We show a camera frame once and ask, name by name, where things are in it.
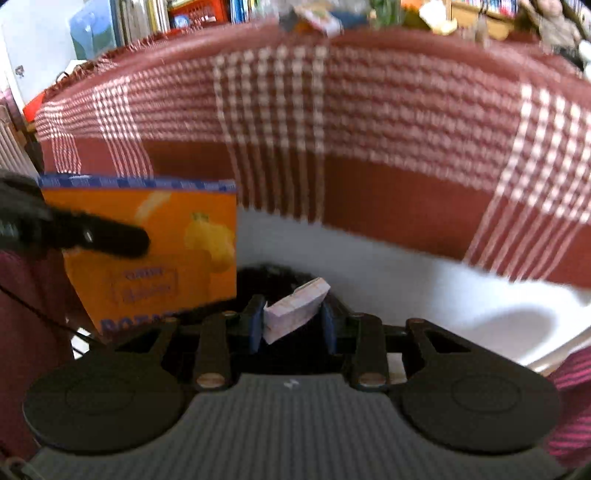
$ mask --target red checkered blanket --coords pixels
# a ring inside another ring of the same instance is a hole
[[[591,287],[591,86],[562,59],[269,24],[136,50],[50,92],[48,171],[233,177],[245,207]]]

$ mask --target screw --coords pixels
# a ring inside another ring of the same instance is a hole
[[[226,379],[224,376],[214,372],[201,374],[197,377],[197,385],[208,390],[223,387],[225,383]]]
[[[386,384],[386,377],[377,372],[365,372],[359,376],[359,385],[365,388],[378,388]]]

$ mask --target radiator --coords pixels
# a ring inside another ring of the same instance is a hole
[[[37,169],[14,138],[11,125],[12,121],[7,108],[0,105],[0,170],[8,170],[36,179],[39,176]]]

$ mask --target gray ribbed mat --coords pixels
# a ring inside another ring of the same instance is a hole
[[[243,375],[229,391],[198,395],[150,444],[93,458],[43,449],[31,466],[25,473],[35,480],[555,480],[564,474],[541,449],[478,457],[434,445],[385,395],[357,392],[340,375]]]

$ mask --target black circular base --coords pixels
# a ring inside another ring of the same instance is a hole
[[[183,394],[149,356],[93,352],[38,380],[23,413],[42,445],[73,453],[127,450],[178,420]]]
[[[532,447],[558,421],[556,390],[536,373],[509,362],[505,368],[504,361],[487,368],[450,356],[437,360],[413,375],[402,392],[404,414],[431,440],[502,455]]]

